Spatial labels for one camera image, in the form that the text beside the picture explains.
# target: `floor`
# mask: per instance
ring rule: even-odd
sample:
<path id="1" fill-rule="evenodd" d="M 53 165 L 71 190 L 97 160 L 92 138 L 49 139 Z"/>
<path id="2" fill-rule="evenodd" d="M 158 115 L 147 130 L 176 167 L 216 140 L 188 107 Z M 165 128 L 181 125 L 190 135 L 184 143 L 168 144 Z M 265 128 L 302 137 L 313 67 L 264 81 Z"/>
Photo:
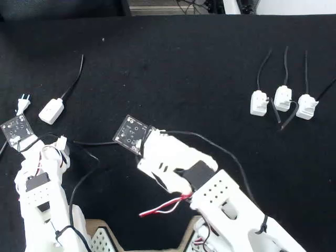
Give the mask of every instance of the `floor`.
<path id="1" fill-rule="evenodd" d="M 128 0 L 132 16 L 144 15 L 204 15 L 207 10 L 200 6 L 190 5 L 184 1 L 177 4 L 176 0 Z M 202 5 L 204 0 L 196 0 Z"/>

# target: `electronic component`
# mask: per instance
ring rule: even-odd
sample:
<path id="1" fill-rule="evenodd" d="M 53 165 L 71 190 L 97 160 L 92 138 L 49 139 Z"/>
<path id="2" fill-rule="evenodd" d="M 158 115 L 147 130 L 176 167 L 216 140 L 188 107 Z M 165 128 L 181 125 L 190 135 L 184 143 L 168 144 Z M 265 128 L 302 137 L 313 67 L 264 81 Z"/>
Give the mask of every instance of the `electronic component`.
<path id="1" fill-rule="evenodd" d="M 64 110 L 63 103 L 66 103 L 67 99 L 69 98 L 75 85 L 78 83 L 79 78 L 83 72 L 83 64 L 84 64 L 84 55 L 82 55 L 79 72 L 72 85 L 68 87 L 68 89 L 62 94 L 60 98 L 51 99 L 47 103 L 47 105 L 45 105 L 45 107 L 41 110 L 40 114 L 38 114 L 38 117 L 40 117 L 42 121 L 52 125 L 59 117 L 59 115 L 62 113 L 62 111 Z"/>
<path id="2" fill-rule="evenodd" d="M 30 105 L 30 95 L 27 96 L 27 98 L 25 99 L 25 94 L 22 95 L 21 98 L 19 98 L 17 100 L 17 111 L 16 111 L 16 115 L 19 116 L 20 114 L 22 114 Z"/>
<path id="3" fill-rule="evenodd" d="M 16 145 L 19 141 L 34 135 L 26 117 L 23 114 L 3 123 L 1 125 L 1 129 L 11 147 Z"/>
<path id="4" fill-rule="evenodd" d="M 26 182 L 26 187 L 27 187 L 27 192 L 44 185 L 50 181 L 48 177 L 48 173 L 44 172 L 40 175 L 37 175 L 35 177 L 32 177 L 30 180 L 27 180 Z"/>
<path id="5" fill-rule="evenodd" d="M 318 101 L 315 100 L 309 94 L 301 95 L 299 98 L 299 109 L 296 112 L 296 116 L 302 119 L 310 120 L 314 116 L 315 107 L 319 104 Z"/>
<path id="6" fill-rule="evenodd" d="M 147 125 L 127 115 L 122 122 L 113 140 L 129 151 L 140 155 L 141 142 L 147 131 Z"/>
<path id="7" fill-rule="evenodd" d="M 193 189 L 198 190 L 216 173 L 203 161 L 198 161 L 190 169 L 186 170 L 182 177 L 185 178 Z"/>
<path id="8" fill-rule="evenodd" d="M 292 90 L 285 85 L 280 86 L 274 96 L 274 105 L 277 110 L 287 112 L 290 108 L 291 99 Z"/>
<path id="9" fill-rule="evenodd" d="M 47 105 L 41 110 L 38 117 L 50 125 L 52 125 L 64 109 L 63 100 L 61 98 L 51 99 Z"/>
<path id="10" fill-rule="evenodd" d="M 258 75 L 257 75 L 257 90 L 254 91 L 252 93 L 251 96 L 251 104 L 250 104 L 250 114 L 252 115 L 256 115 L 256 116 L 260 116 L 263 117 L 266 112 L 267 112 L 267 104 L 268 104 L 268 98 L 266 93 L 262 92 L 260 89 L 260 74 L 261 71 L 264 67 L 264 65 L 266 64 L 266 62 L 268 61 L 269 57 L 272 54 L 272 49 L 270 49 L 268 51 L 268 54 L 266 55 L 266 57 L 264 58 L 264 60 L 262 61 L 259 71 L 258 71 Z"/>
<path id="11" fill-rule="evenodd" d="M 250 113 L 263 117 L 267 112 L 268 99 L 266 93 L 256 90 L 251 97 Z"/>

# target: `white wire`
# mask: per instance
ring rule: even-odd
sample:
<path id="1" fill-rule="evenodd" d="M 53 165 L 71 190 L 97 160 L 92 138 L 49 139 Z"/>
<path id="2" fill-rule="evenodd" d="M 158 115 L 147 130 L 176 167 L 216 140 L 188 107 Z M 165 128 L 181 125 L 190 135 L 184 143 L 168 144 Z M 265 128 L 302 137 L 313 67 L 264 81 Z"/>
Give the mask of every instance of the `white wire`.
<path id="1" fill-rule="evenodd" d="M 180 202 L 181 201 L 176 202 L 175 206 L 173 206 L 173 208 L 168 211 L 155 211 L 155 212 L 160 214 L 170 214 L 171 212 L 175 211 Z"/>
<path id="2" fill-rule="evenodd" d="M 139 214 L 139 215 L 141 216 L 141 215 L 144 215 L 144 214 L 147 214 L 147 213 L 156 212 L 157 210 L 159 210 L 160 208 L 162 208 L 164 205 L 169 204 L 169 203 L 171 203 L 171 202 L 173 202 L 173 201 L 175 201 L 175 200 L 177 200 L 177 199 L 180 200 L 180 201 L 182 200 L 181 197 L 174 198 L 174 199 L 172 199 L 172 200 L 170 200 L 170 201 L 167 201 L 167 202 L 161 204 L 160 206 L 158 206 L 158 207 L 156 207 L 156 208 L 153 208 L 153 209 L 151 209 L 151 210 L 142 212 L 142 213 Z"/>

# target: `white plug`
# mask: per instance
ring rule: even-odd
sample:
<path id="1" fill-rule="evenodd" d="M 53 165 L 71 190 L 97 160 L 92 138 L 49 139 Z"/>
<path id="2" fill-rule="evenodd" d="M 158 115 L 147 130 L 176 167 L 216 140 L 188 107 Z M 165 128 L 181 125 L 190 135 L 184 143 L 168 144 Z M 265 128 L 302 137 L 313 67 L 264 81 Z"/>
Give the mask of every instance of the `white plug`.
<path id="1" fill-rule="evenodd" d="M 290 108 L 291 99 L 292 90 L 285 85 L 280 86 L 274 96 L 274 105 L 277 110 L 287 112 Z"/>
<path id="2" fill-rule="evenodd" d="M 251 97 L 250 113 L 263 117 L 267 112 L 268 99 L 266 93 L 256 90 Z"/>
<path id="3" fill-rule="evenodd" d="M 296 116 L 302 119 L 310 120 L 314 116 L 315 107 L 319 104 L 309 94 L 301 95 L 299 98 L 299 110 L 296 112 Z"/>
<path id="4" fill-rule="evenodd" d="M 50 125 L 52 125 L 64 109 L 63 100 L 61 98 L 51 99 L 47 105 L 41 110 L 38 117 Z"/>
<path id="5" fill-rule="evenodd" d="M 17 100 L 17 111 L 16 111 L 17 116 L 19 116 L 20 114 L 23 114 L 23 112 L 30 105 L 29 97 L 30 95 L 28 95 L 27 98 L 25 99 L 25 94 L 23 94 L 22 97 Z"/>

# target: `black wire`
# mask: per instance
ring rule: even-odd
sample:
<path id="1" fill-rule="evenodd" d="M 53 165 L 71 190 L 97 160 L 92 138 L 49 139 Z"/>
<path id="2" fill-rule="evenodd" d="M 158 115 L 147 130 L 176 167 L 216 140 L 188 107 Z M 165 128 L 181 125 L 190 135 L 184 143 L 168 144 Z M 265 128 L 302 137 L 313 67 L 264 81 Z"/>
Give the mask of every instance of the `black wire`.
<path id="1" fill-rule="evenodd" d="M 241 173 L 241 176 L 243 177 L 243 181 L 244 181 L 244 185 L 245 185 L 245 188 L 246 188 L 246 191 L 247 191 L 247 194 L 250 198 L 250 200 L 256 205 L 256 201 L 255 201 L 255 198 L 253 196 L 253 193 L 250 189 L 250 186 L 249 186 L 249 183 L 247 181 L 247 176 L 245 174 L 245 171 L 242 167 L 242 165 L 240 164 L 240 162 L 238 161 L 238 158 L 236 156 L 233 155 L 232 152 L 229 152 L 228 150 L 226 150 L 225 148 L 219 146 L 218 144 L 212 142 L 211 140 L 207 139 L 206 137 L 200 135 L 200 134 L 197 134 L 197 133 L 194 133 L 194 132 L 190 132 L 190 131 L 176 131 L 176 130 L 173 130 L 173 131 L 162 131 L 161 132 L 162 134 L 183 134 L 183 135 L 194 135 L 196 137 L 199 137 L 201 139 L 203 139 L 204 141 L 206 141 L 207 143 L 211 144 L 212 146 L 220 149 L 221 151 L 223 151 L 224 153 L 228 154 L 234 161 L 235 163 L 238 165 L 239 167 L 239 170 L 240 170 L 240 173 Z"/>
<path id="2" fill-rule="evenodd" d="M 272 49 L 270 49 L 266 55 L 266 57 L 264 58 L 264 60 L 262 61 L 261 65 L 260 65 L 260 68 L 259 68 L 259 71 L 258 71 L 258 75 L 257 75 L 257 87 L 258 87 L 258 90 L 260 90 L 260 73 L 262 71 L 262 69 L 264 68 L 264 65 L 266 64 L 266 62 L 268 61 L 269 57 L 271 56 L 272 54 Z"/>
<path id="3" fill-rule="evenodd" d="M 336 78 L 334 78 L 329 85 L 322 91 L 322 93 L 317 97 L 317 101 L 320 101 L 322 97 L 328 92 L 328 90 L 335 84 Z"/>
<path id="4" fill-rule="evenodd" d="M 283 130 L 291 122 L 291 120 L 293 120 L 293 118 L 296 115 L 296 112 L 298 112 L 298 110 L 299 110 L 299 104 L 296 101 L 290 101 L 290 102 L 295 103 L 296 107 L 295 107 L 293 113 L 289 116 L 289 118 L 281 126 L 281 130 Z"/>
<path id="5" fill-rule="evenodd" d="M 91 249 L 90 249 L 90 246 L 88 245 L 84 235 L 79 231 L 77 230 L 74 226 L 66 226 L 65 228 L 63 228 L 61 231 L 56 231 L 55 234 L 56 234 L 56 241 L 58 241 L 58 238 L 68 229 L 68 228 L 71 228 L 77 235 L 78 237 L 82 240 L 82 242 L 84 243 L 84 246 L 86 248 L 86 250 L 88 252 L 91 252 Z"/>
<path id="6" fill-rule="evenodd" d="M 112 144 L 117 144 L 114 141 L 111 142 L 98 142 L 98 143 L 86 143 L 86 142 L 79 142 L 79 141 L 73 141 L 73 143 L 75 144 L 79 144 L 79 145 L 85 145 L 85 146 L 102 146 L 102 145 L 112 145 Z"/>
<path id="7" fill-rule="evenodd" d="M 275 116 L 277 118 L 278 123 L 281 123 L 281 118 L 280 118 L 279 112 L 278 112 L 277 108 L 275 107 L 274 101 L 273 101 L 273 99 L 271 97 L 269 97 L 269 101 L 272 104 L 272 108 L 274 110 L 274 114 L 275 114 Z"/>
<path id="8" fill-rule="evenodd" d="M 304 75 L 304 81 L 306 84 L 306 93 L 309 93 L 309 82 L 308 82 L 308 51 L 306 50 L 305 54 L 304 54 L 304 71 L 305 71 L 305 75 Z"/>
<path id="9" fill-rule="evenodd" d="M 205 238 L 205 240 L 204 240 L 204 242 L 203 242 L 203 250 L 205 251 L 205 252 L 208 252 L 207 251 L 207 249 L 205 249 L 205 243 L 206 243 L 206 241 L 209 239 L 209 237 L 210 237 L 210 234 L 211 234 L 211 226 L 210 226 L 210 224 L 209 224 L 209 222 L 203 217 L 203 220 L 204 220 L 204 222 L 206 223 L 206 225 L 208 226 L 208 236 Z"/>
<path id="10" fill-rule="evenodd" d="M 7 147 L 7 144 L 8 144 L 8 142 L 6 141 L 6 142 L 4 142 L 4 145 L 2 145 L 1 150 L 0 150 L 0 156 L 2 155 L 2 153 L 4 153 L 4 151 Z"/>
<path id="11" fill-rule="evenodd" d="M 177 5 L 179 6 L 179 8 L 181 9 L 181 11 L 183 12 L 183 14 L 185 15 L 186 12 L 184 12 L 183 8 L 181 7 L 181 5 L 180 5 L 180 1 L 181 1 L 181 0 L 176 0 L 176 3 L 177 3 Z"/>
<path id="12" fill-rule="evenodd" d="M 98 164 L 97 166 L 95 166 L 93 169 L 91 169 L 91 171 L 89 171 L 85 176 L 83 176 L 77 183 L 77 185 L 73 188 L 72 190 L 72 194 L 71 194 L 71 198 L 70 198 L 70 202 L 69 202 L 69 217 L 70 217 L 70 225 L 73 226 L 74 225 L 74 220 L 73 220 L 73 215 L 72 215 L 72 208 L 73 208 L 73 204 L 74 204 L 74 198 L 75 198 L 75 193 L 77 191 L 77 189 L 79 188 L 79 186 L 84 182 L 85 179 L 87 179 L 87 177 L 89 177 L 95 170 L 97 170 L 97 168 L 100 166 L 100 160 L 99 158 L 97 158 L 96 156 L 94 156 L 91 152 L 89 152 L 88 150 L 84 149 L 83 150 L 93 159 L 95 159 Z"/>
<path id="13" fill-rule="evenodd" d="M 77 75 L 75 81 L 72 83 L 71 86 L 69 86 L 67 91 L 65 91 L 64 94 L 62 94 L 62 96 L 60 97 L 63 100 L 63 102 L 65 102 L 69 98 L 69 95 L 70 95 L 71 91 L 74 89 L 75 85 L 78 83 L 79 78 L 80 78 L 80 76 L 82 75 L 82 72 L 83 72 L 83 65 L 84 65 L 84 54 L 82 54 L 82 60 L 81 60 L 81 63 L 80 63 L 79 72 L 78 72 L 78 75 Z"/>
<path id="14" fill-rule="evenodd" d="M 43 138 L 46 138 L 46 137 L 50 137 L 50 136 L 55 137 L 55 138 L 59 138 L 59 136 L 57 136 L 57 135 L 55 135 L 55 134 L 53 134 L 53 133 L 46 133 L 46 134 L 43 134 L 43 135 L 39 136 L 36 140 L 34 140 L 34 142 L 32 142 L 32 143 L 31 143 L 30 145 L 28 145 L 27 147 L 25 147 L 23 150 L 20 150 L 20 141 L 19 141 L 19 142 L 17 143 L 17 151 L 18 151 L 19 153 L 25 152 L 25 151 L 29 150 L 31 147 L 33 147 L 33 145 L 34 145 L 35 143 L 37 143 L 39 140 L 41 140 L 41 139 L 43 139 Z"/>
<path id="15" fill-rule="evenodd" d="M 288 55 L 288 46 L 286 46 L 286 50 L 285 50 L 285 55 L 284 55 L 284 62 L 283 62 L 283 65 L 285 67 L 285 71 L 286 71 L 286 76 L 285 76 L 285 80 L 283 81 L 283 85 L 284 86 L 287 86 L 288 84 L 288 66 L 287 66 L 287 55 Z"/>

